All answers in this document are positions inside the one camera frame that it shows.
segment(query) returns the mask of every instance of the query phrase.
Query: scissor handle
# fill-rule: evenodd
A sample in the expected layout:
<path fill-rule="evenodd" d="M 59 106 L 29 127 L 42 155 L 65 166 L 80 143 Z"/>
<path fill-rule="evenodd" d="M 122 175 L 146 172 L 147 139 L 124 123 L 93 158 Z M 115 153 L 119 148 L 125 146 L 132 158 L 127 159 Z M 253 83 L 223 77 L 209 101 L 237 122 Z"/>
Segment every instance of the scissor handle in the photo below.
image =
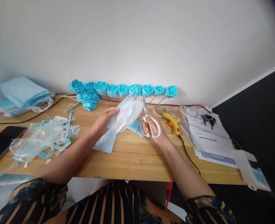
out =
<path fill-rule="evenodd" d="M 159 123 L 158 123 L 153 117 L 150 116 L 150 118 L 151 118 L 152 121 L 155 123 L 155 125 L 157 126 L 157 130 L 158 130 L 157 135 L 154 134 L 154 132 L 153 132 L 153 130 L 152 130 L 152 127 L 149 125 L 150 131 L 151 131 L 151 134 L 152 134 L 152 138 L 158 138 L 158 137 L 161 135 L 161 128 L 160 128 L 160 126 L 159 126 Z M 148 123 L 145 116 L 143 116 L 143 121 L 144 121 L 146 124 Z M 143 133 L 144 136 L 150 137 L 150 134 L 149 134 L 149 133 L 144 133 L 143 127 L 142 127 L 142 123 L 141 123 L 141 130 L 142 130 L 142 133 Z"/>

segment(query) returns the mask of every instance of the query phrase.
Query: key ring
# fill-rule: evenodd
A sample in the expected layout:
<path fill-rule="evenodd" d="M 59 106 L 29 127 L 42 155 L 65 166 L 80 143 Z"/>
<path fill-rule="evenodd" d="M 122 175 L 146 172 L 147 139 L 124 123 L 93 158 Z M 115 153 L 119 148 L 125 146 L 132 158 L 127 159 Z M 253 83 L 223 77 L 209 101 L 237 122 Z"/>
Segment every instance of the key ring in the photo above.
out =
<path fill-rule="evenodd" d="M 208 114 L 203 115 L 203 117 L 204 117 L 206 120 L 213 120 L 213 119 L 215 119 L 213 116 L 208 115 Z"/>

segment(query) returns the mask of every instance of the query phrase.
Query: wooden desk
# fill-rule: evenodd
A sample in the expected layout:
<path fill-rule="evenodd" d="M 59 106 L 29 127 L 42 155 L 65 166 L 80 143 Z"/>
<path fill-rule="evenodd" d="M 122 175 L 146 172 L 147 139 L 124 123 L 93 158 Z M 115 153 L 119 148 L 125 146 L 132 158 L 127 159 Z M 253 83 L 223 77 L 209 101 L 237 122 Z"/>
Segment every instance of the wooden desk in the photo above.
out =
<path fill-rule="evenodd" d="M 56 96 L 54 99 L 55 102 L 60 98 L 60 95 Z M 74 102 L 75 101 L 72 99 L 64 98 L 49 111 L 41 114 L 29 122 L 21 124 L 0 124 L 0 132 L 9 125 L 27 127 L 31 122 L 41 122 L 47 118 L 49 119 L 49 114 L 53 114 L 53 118 L 56 115 L 68 117 L 65 110 L 70 103 Z M 103 110 L 117 105 L 118 103 L 116 102 L 100 100 L 97 103 L 96 109 L 92 112 L 84 110 L 81 105 L 77 106 L 73 110 L 73 115 L 76 120 L 72 121 L 72 124 L 79 124 L 81 130 L 77 136 L 72 138 L 71 142 L 75 142 L 86 131 L 88 131 Z M 153 115 L 153 106 L 148 105 L 147 107 L 149 114 Z M 35 115 L 37 115 L 37 113 L 29 111 L 14 118 L 0 117 L 0 123 L 24 121 L 34 117 Z M 161 118 L 161 122 L 172 142 L 177 146 L 183 157 L 187 160 L 182 149 L 181 142 L 177 136 L 172 134 L 172 127 L 168 125 L 168 121 Z M 198 159 L 188 140 L 185 137 L 183 137 L 183 139 L 189 156 L 201 171 L 202 177 L 208 183 L 245 184 L 238 169 Z M 14 162 L 12 157 L 13 154 L 9 151 L 0 160 L 0 172 Z M 45 159 L 37 156 L 28 164 L 27 168 L 23 168 L 23 165 L 21 164 L 9 173 L 34 175 L 41 167 L 45 165 L 45 162 Z M 111 154 L 92 150 L 89 156 L 84 160 L 80 169 L 76 173 L 76 176 L 101 177 L 108 179 L 174 181 L 172 172 L 160 148 L 153 142 L 153 140 L 147 137 L 141 138 L 139 135 L 129 130 L 118 133 L 113 152 Z"/>

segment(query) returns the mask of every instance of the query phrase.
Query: blue rose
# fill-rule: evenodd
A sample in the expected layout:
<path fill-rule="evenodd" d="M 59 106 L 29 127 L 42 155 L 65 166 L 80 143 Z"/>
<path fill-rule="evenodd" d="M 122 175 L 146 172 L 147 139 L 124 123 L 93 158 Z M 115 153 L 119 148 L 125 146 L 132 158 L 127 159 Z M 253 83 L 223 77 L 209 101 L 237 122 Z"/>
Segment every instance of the blue rose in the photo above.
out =
<path fill-rule="evenodd" d="M 163 92 L 165 91 L 163 86 L 156 86 L 154 88 L 153 94 L 154 96 L 160 96 L 161 94 L 163 94 Z"/>
<path fill-rule="evenodd" d="M 78 93 L 76 95 L 76 100 L 81 103 L 85 101 L 91 101 L 91 100 L 98 102 L 99 99 L 100 99 L 99 95 L 96 93 L 94 89 L 91 89 L 91 90 L 85 89 L 83 92 Z"/>
<path fill-rule="evenodd" d="M 109 85 L 107 86 L 107 95 L 110 97 L 116 97 L 118 95 L 118 87 L 116 85 Z"/>
<path fill-rule="evenodd" d="M 169 86 L 165 90 L 165 93 L 163 94 L 163 96 L 165 98 L 172 98 L 172 97 L 177 96 L 177 94 L 178 94 L 177 87 L 175 87 L 175 86 Z"/>
<path fill-rule="evenodd" d="M 138 97 L 141 95 L 142 88 L 139 84 L 132 84 L 128 87 L 129 94 L 133 97 Z"/>
<path fill-rule="evenodd" d="M 96 92 L 99 95 L 104 95 L 106 93 L 106 83 L 105 82 L 97 82 L 94 86 Z"/>
<path fill-rule="evenodd" d="M 150 84 L 149 85 L 144 85 L 143 88 L 142 88 L 142 96 L 143 97 L 151 96 L 153 91 L 154 91 L 153 86 L 151 86 Z"/>
<path fill-rule="evenodd" d="M 118 87 L 118 93 L 121 97 L 128 96 L 128 87 L 125 84 L 120 84 Z"/>
<path fill-rule="evenodd" d="M 77 79 L 73 80 L 71 83 L 68 84 L 68 88 L 72 93 L 81 93 L 85 86 L 81 81 L 78 81 Z"/>
<path fill-rule="evenodd" d="M 86 101 L 82 103 L 82 106 L 85 110 L 92 111 L 96 108 L 97 104 L 94 101 Z"/>
<path fill-rule="evenodd" d="M 84 87 L 86 89 L 94 89 L 94 82 L 85 82 Z"/>

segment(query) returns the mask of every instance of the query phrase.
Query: smartphone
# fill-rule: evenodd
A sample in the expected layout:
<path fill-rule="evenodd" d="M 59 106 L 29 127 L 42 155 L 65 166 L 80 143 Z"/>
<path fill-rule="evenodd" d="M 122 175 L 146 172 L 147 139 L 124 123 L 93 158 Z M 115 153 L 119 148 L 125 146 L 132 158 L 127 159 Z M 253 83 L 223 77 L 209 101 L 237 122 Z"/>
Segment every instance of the smartphone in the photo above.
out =
<path fill-rule="evenodd" d="M 9 150 L 9 145 L 15 138 L 23 136 L 27 128 L 8 126 L 0 133 L 0 159 Z"/>

